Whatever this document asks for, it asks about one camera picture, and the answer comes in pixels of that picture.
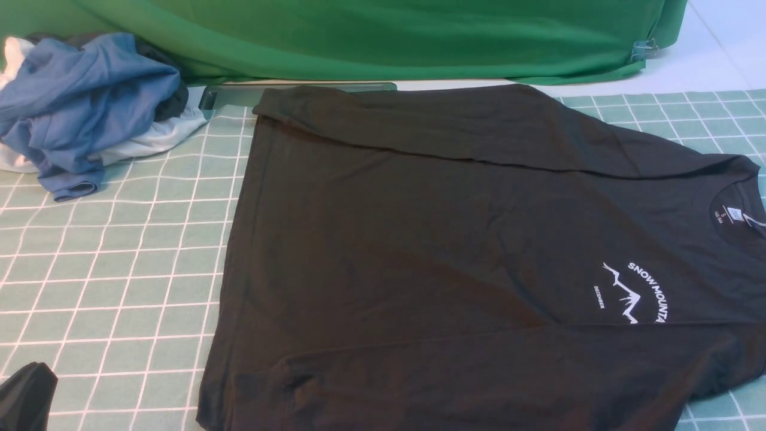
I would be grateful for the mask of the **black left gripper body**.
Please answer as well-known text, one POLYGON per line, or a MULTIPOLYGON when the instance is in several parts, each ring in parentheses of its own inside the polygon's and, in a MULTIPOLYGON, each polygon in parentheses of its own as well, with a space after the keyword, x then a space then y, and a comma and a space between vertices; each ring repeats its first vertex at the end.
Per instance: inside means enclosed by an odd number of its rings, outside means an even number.
POLYGON ((46 430, 58 378, 43 362, 22 366, 1 385, 2 430, 46 430))

